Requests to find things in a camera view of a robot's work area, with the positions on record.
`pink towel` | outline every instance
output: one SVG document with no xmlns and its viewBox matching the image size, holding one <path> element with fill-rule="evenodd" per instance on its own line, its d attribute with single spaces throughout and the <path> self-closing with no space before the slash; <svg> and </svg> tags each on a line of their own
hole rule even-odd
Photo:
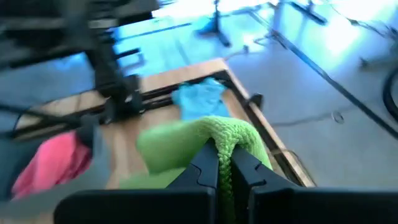
<svg viewBox="0 0 398 224">
<path fill-rule="evenodd" d="M 74 131 L 43 142 L 36 155 L 17 178 L 12 193 L 18 199 L 67 183 L 84 172 L 91 162 L 90 149 Z"/>
</svg>

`black stand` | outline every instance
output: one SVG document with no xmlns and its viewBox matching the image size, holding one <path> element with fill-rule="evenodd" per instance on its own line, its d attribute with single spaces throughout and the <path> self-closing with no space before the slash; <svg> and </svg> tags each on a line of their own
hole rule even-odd
<svg viewBox="0 0 398 224">
<path fill-rule="evenodd" d="M 295 2 L 292 2 L 291 4 L 296 10 L 298 10 L 302 14 L 305 14 L 306 16 L 308 16 L 310 19 L 315 21 L 317 24 L 325 25 L 328 22 L 324 17 L 322 17 L 321 15 L 318 15 L 316 12 L 314 12 L 312 10 L 313 2 L 311 0 L 308 1 L 308 5 L 306 5 L 306 6 L 297 4 Z"/>
<path fill-rule="evenodd" d="M 226 36 L 220 30 L 220 12 L 218 10 L 218 2 L 219 0 L 215 1 L 215 13 L 214 17 L 211 18 L 211 21 L 207 23 L 202 29 L 198 30 L 199 34 L 216 34 L 220 42 L 225 47 L 230 47 L 231 42 L 226 38 Z"/>
</svg>

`green knit fabric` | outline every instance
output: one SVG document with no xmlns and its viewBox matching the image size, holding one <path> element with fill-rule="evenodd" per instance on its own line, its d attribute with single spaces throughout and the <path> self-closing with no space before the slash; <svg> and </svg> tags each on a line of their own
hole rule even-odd
<svg viewBox="0 0 398 224">
<path fill-rule="evenodd" d="M 141 153 L 151 177 L 145 179 L 142 175 L 136 175 L 124 181 L 121 187 L 138 189 L 167 186 L 182 172 L 179 168 L 186 167 L 209 138 L 215 140 L 220 160 L 219 188 L 223 216 L 227 223 L 234 223 L 231 155 L 235 146 L 240 145 L 271 169 L 259 133 L 251 124 L 239 119 L 206 116 L 144 131 L 138 137 L 137 150 Z"/>
</svg>

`wooden platform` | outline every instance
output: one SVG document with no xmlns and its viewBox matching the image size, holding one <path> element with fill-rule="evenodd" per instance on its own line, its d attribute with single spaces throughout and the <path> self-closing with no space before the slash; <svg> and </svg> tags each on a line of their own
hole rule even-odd
<svg viewBox="0 0 398 224">
<path fill-rule="evenodd" d="M 229 71 L 229 75 L 234 81 L 235 85 L 239 88 L 240 92 L 248 98 L 247 91 L 242 87 L 239 80 L 233 75 L 229 70 L 228 66 L 224 63 L 222 59 L 210 60 L 208 62 L 199 63 L 196 65 L 191 65 L 188 67 L 183 67 L 178 70 L 172 70 L 158 75 L 153 75 L 150 77 L 145 77 L 142 80 L 141 92 L 146 92 L 150 90 L 155 90 L 157 88 L 162 88 L 164 86 L 173 85 L 176 83 L 184 82 L 193 78 L 202 77 L 219 70 Z M 223 94 L 224 103 L 229 109 L 231 116 L 243 119 L 246 121 L 248 119 L 244 110 L 240 106 L 239 102 L 235 98 L 232 91 L 227 90 Z M 53 101 L 37 107 L 36 109 L 41 109 L 44 111 L 49 111 L 51 113 L 57 114 L 68 114 L 75 111 L 84 110 L 92 106 L 97 106 L 104 103 L 104 99 L 97 94 L 95 91 L 89 91 L 82 93 L 80 95 L 71 96 L 61 100 Z M 250 107 L 256 113 L 257 117 L 261 120 L 264 127 L 273 137 L 274 141 L 278 144 L 279 148 L 285 149 L 283 142 L 278 138 L 273 128 L 267 122 L 260 109 L 255 105 L 251 104 Z M 109 144 L 109 148 L 112 150 L 112 170 L 113 173 L 108 182 L 107 188 L 115 189 L 118 187 L 120 180 L 128 178 L 131 174 L 139 171 L 146 170 L 144 162 L 140 154 L 136 151 L 135 142 L 137 135 L 145 129 L 149 129 L 158 124 L 167 123 L 173 120 L 180 119 L 180 111 L 178 106 L 171 105 L 156 110 L 151 110 L 145 112 L 142 116 L 131 118 L 122 123 L 113 123 L 109 125 L 104 125 L 103 131 L 105 138 Z M 18 128 L 30 125 L 37 122 L 37 119 L 32 119 L 28 116 L 23 116 L 17 125 Z M 278 163 L 272 156 L 270 151 L 267 151 L 274 171 L 281 176 L 284 176 L 282 170 L 280 169 Z M 302 169 L 297 158 L 288 151 L 282 151 L 281 153 L 287 158 L 294 172 L 300 177 L 303 185 L 307 187 L 314 186 L 312 180 L 306 175 Z M 43 214 L 37 218 L 31 220 L 3 220 L 3 223 L 52 223 L 51 214 Z"/>
</svg>

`towel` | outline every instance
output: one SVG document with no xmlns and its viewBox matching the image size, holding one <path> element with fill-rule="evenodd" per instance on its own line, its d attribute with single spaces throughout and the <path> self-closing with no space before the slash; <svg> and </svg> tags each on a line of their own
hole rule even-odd
<svg viewBox="0 0 398 224">
<path fill-rule="evenodd" d="M 18 176 L 14 199 L 67 183 L 84 172 L 91 161 L 91 150 L 80 142 L 76 132 L 59 134 L 44 141 L 36 155 Z"/>
<path fill-rule="evenodd" d="M 172 100 L 179 105 L 183 120 L 209 115 L 229 117 L 228 109 L 221 99 L 224 91 L 225 86 L 214 78 L 206 78 L 199 84 L 182 84 L 172 93 Z"/>
<path fill-rule="evenodd" d="M 136 144 L 149 176 L 145 179 L 144 174 L 137 174 L 121 182 L 121 187 L 145 189 L 155 185 L 155 188 L 168 186 L 182 173 L 180 168 L 190 163 L 209 138 L 215 140 L 220 160 L 223 216 L 228 223 L 233 223 L 235 216 L 230 162 L 235 146 L 240 145 L 265 166 L 272 168 L 259 133 L 251 124 L 239 119 L 205 116 L 202 119 L 177 121 L 144 131 L 139 135 Z"/>
</svg>

